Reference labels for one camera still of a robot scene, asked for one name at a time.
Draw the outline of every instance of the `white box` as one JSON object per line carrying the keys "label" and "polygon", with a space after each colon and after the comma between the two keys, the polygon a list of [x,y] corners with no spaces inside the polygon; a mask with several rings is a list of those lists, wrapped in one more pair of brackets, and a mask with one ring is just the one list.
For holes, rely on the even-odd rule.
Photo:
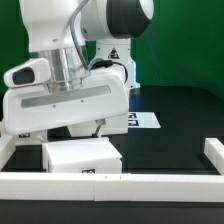
{"label": "white box", "polygon": [[43,168],[49,173],[119,174],[121,154],[108,138],[44,143]]}

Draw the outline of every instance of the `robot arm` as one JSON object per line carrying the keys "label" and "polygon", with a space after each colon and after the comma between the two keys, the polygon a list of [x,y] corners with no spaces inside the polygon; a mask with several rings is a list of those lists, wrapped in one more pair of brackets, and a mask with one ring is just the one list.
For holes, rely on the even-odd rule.
{"label": "robot arm", "polygon": [[80,52],[85,39],[139,36],[151,20],[152,0],[84,0],[81,5],[85,5],[83,11],[74,16],[82,8],[79,0],[20,0],[32,58],[4,76],[9,90],[3,112],[9,133],[17,135],[127,113],[122,67],[90,72]]}

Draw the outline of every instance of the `black table surface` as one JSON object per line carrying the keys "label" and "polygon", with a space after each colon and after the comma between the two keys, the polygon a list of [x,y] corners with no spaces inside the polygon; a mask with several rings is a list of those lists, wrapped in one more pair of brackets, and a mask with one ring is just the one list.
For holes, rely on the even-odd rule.
{"label": "black table surface", "polygon": [[[206,137],[224,139],[224,102],[205,89],[142,87],[130,111],[155,112],[160,129],[108,136],[123,172],[219,175],[203,154]],[[71,139],[67,128],[49,140]],[[3,171],[43,172],[41,147],[18,147]],[[2,223],[223,223],[224,203],[0,201]]]}

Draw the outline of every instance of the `green background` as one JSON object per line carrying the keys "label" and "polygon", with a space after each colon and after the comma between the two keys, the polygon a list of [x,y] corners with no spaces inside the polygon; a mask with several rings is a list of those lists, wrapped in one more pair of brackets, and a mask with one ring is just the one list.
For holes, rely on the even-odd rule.
{"label": "green background", "polygon": [[[154,0],[155,16],[148,28],[164,86],[196,86],[224,100],[224,1]],[[0,1],[0,93],[3,74],[28,60],[28,38],[18,0]],[[88,43],[90,58],[95,43]],[[137,80],[160,85],[148,35],[132,41]]]}

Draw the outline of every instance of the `cable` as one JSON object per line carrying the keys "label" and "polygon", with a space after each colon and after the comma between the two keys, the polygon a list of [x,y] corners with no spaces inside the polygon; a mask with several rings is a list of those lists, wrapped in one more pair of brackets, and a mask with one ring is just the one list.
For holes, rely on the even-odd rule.
{"label": "cable", "polygon": [[158,60],[157,60],[157,57],[156,57],[156,53],[154,51],[153,44],[152,44],[152,41],[151,41],[150,34],[149,34],[148,30],[146,30],[146,36],[147,36],[147,40],[148,40],[150,51],[152,53],[153,61],[154,61],[155,65],[156,65],[157,75],[158,75],[158,79],[159,79],[159,82],[160,82],[160,86],[163,86],[162,79],[161,79],[161,72],[160,72],[159,63],[158,63]]}
{"label": "cable", "polygon": [[125,65],[122,64],[122,63],[120,63],[120,62],[115,62],[115,61],[113,61],[113,64],[114,64],[114,65],[120,65],[120,66],[123,66],[123,67],[124,67],[124,70],[125,70],[125,81],[124,81],[124,83],[126,83],[127,80],[128,80],[128,70],[127,70],[127,68],[125,67]]}
{"label": "cable", "polygon": [[125,67],[125,65],[120,63],[120,62],[115,62],[115,61],[112,61],[112,60],[103,60],[101,58],[97,58],[97,59],[94,59],[90,63],[89,68],[90,68],[90,70],[94,70],[94,69],[98,69],[98,68],[102,68],[102,67],[108,68],[112,65],[120,65],[124,68],[124,70],[125,70],[125,81],[124,81],[124,83],[126,83],[127,80],[128,80],[128,70]]}
{"label": "cable", "polygon": [[83,0],[82,3],[74,11],[74,13],[72,14],[71,19],[70,19],[70,30],[71,30],[72,39],[73,39],[75,48],[76,48],[76,50],[78,52],[79,58],[80,58],[80,60],[82,62],[82,65],[83,65],[83,67],[86,70],[89,70],[89,68],[88,68],[86,60],[85,60],[85,58],[84,58],[84,56],[82,54],[82,50],[81,50],[81,48],[79,46],[79,42],[78,42],[78,39],[77,39],[77,36],[76,36],[76,33],[75,33],[75,19],[76,19],[77,15],[79,14],[79,12],[83,9],[83,7],[86,5],[86,3],[88,1],[89,0]]}

